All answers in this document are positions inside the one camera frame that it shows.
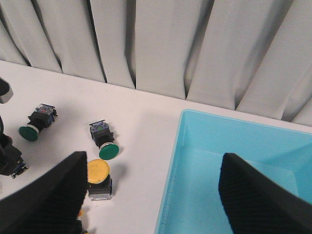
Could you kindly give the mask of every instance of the gray curtain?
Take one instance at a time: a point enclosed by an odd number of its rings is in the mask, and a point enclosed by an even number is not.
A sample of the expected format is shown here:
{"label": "gray curtain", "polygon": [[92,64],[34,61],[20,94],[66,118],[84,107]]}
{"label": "gray curtain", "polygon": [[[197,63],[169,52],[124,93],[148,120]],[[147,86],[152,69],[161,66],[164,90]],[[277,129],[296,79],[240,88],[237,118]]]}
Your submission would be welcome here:
{"label": "gray curtain", "polygon": [[312,126],[312,1],[0,0],[0,59]]}

